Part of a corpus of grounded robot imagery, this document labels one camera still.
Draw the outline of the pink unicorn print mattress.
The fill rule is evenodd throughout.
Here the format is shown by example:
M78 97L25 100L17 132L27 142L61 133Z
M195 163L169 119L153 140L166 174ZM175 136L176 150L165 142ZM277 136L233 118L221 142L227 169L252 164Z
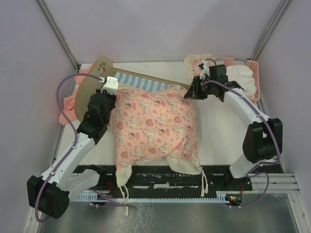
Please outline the pink unicorn print mattress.
M196 113L186 89L147 92L117 91L110 126L116 148L116 181L124 201L133 165L166 160L172 171L201 175L201 197L208 193L207 177L197 157Z

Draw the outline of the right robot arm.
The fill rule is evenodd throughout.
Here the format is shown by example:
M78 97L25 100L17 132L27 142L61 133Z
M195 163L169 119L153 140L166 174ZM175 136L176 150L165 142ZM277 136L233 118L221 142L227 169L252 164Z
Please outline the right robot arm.
M202 72L193 78L184 97L205 100L214 95L228 105L247 127L242 155L230 165L230 173L223 177L224 186L234 190L241 184L240 178L248 177L258 167L279 164L283 124L280 119L272 119L260 111L236 80L229 81L225 65L215 65L208 69L208 73Z

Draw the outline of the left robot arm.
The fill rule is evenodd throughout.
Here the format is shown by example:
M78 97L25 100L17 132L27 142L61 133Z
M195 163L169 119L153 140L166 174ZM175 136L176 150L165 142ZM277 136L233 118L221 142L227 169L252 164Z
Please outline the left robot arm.
M27 181L29 205L35 209L35 218L42 222L38 213L58 219L67 210L69 203L91 187L103 189L107 177L100 168L91 166L72 177L81 160L99 143L106 133L111 111L115 108L117 90L103 88L90 97L79 127L74 129L74 141L39 177Z

